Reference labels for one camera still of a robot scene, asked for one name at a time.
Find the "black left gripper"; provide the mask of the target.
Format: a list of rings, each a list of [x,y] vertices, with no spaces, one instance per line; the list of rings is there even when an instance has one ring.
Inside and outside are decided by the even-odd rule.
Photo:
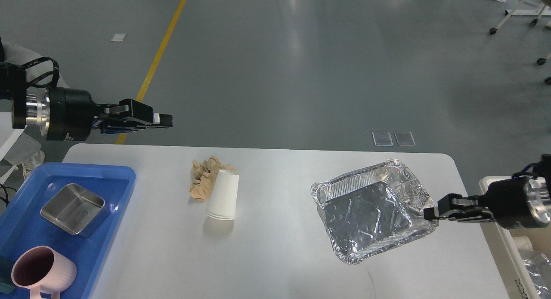
[[[100,133],[133,133],[147,128],[172,128],[173,116],[160,114],[134,99],[106,107],[92,100],[85,90],[49,86],[26,95],[26,125],[37,125],[49,141],[84,142],[100,115]]]

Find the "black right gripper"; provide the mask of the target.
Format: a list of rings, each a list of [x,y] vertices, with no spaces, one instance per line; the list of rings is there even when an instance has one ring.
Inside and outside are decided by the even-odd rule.
[[[481,205],[477,199],[447,194],[435,207],[425,208],[423,216],[428,221],[496,222],[506,230],[545,228],[550,225],[550,199],[545,185],[532,177],[517,177],[492,182]]]

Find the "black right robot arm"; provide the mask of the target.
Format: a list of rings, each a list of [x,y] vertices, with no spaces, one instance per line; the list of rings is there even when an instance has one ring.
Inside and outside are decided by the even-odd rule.
[[[545,228],[550,225],[551,157],[528,164],[511,178],[488,185],[482,195],[447,194],[436,207],[424,209],[428,221],[497,223],[506,230]]]

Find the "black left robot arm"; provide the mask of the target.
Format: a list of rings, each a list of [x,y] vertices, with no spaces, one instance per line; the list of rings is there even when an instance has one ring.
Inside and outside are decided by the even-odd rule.
[[[84,142],[101,134],[173,127],[173,116],[160,114],[134,99],[116,104],[93,101],[88,91],[70,89],[53,58],[1,42],[1,99],[12,103],[12,127],[36,125],[47,140]]]

